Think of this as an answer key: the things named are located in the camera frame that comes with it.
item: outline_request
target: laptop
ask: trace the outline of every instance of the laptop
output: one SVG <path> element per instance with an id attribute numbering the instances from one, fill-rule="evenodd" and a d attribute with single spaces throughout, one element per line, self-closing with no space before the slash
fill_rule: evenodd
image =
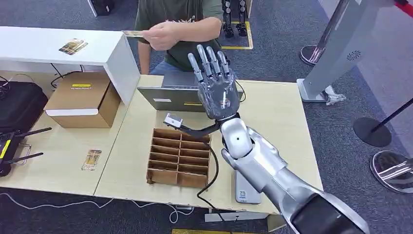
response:
<path id="1" fill-rule="evenodd" d="M 137 89 L 158 111 L 205 112 L 198 98 L 198 80 L 193 72 L 168 72 L 160 88 Z M 238 94 L 241 98 L 243 92 L 238 91 Z"/>

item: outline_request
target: speaker grille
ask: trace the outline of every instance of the speaker grille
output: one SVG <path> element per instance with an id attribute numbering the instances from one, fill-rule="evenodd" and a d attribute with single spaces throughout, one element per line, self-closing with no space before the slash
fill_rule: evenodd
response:
<path id="1" fill-rule="evenodd" d="M 355 51 L 352 51 L 351 53 L 349 53 L 347 55 L 347 60 L 348 61 L 353 61 L 355 59 L 358 59 L 360 56 L 361 56 L 361 51 L 355 50 Z"/>

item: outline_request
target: black bag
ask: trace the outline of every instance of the black bag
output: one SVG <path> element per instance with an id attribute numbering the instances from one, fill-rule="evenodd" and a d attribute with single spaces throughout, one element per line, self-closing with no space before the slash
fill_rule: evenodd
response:
<path id="1" fill-rule="evenodd" d="M 10 90 L 0 100 L 0 133 L 28 132 L 43 113 L 48 99 L 34 83 L 12 81 Z"/>

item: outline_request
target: silver robotic arm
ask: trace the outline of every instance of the silver robotic arm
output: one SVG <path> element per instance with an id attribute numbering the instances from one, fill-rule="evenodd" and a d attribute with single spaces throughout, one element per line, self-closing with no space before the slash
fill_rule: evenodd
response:
<path id="1" fill-rule="evenodd" d="M 170 114 L 164 123 L 195 137 L 220 130 L 224 144 L 221 154 L 225 161 L 271 200 L 295 233 L 369 234 L 363 218 L 337 197 L 314 188 L 288 170 L 277 148 L 245 125 L 237 113 L 236 76 L 228 68 L 223 53 L 218 52 L 219 64 L 213 50 L 207 47 L 212 72 L 203 47 L 198 45 L 197 49 L 206 77 L 193 55 L 189 54 L 188 58 L 199 81 L 199 98 L 215 124 L 202 130 L 192 130 L 182 124 L 182 119 Z"/>

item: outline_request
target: robot leg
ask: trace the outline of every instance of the robot leg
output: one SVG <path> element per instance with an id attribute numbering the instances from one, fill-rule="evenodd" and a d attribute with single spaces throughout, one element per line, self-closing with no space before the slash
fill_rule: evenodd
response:
<path id="1" fill-rule="evenodd" d="M 234 36 L 234 31 L 231 27 L 231 0 L 222 0 L 222 9 L 224 11 L 224 25 L 225 37 L 231 38 Z"/>
<path id="2" fill-rule="evenodd" d="M 240 37 L 246 37 L 247 32 L 246 32 L 246 27 L 245 27 L 245 12 L 246 12 L 245 0 L 240 0 L 240 4 L 238 5 L 238 8 L 239 8 L 239 14 L 240 14 L 240 23 L 237 24 L 238 35 L 240 35 Z"/>

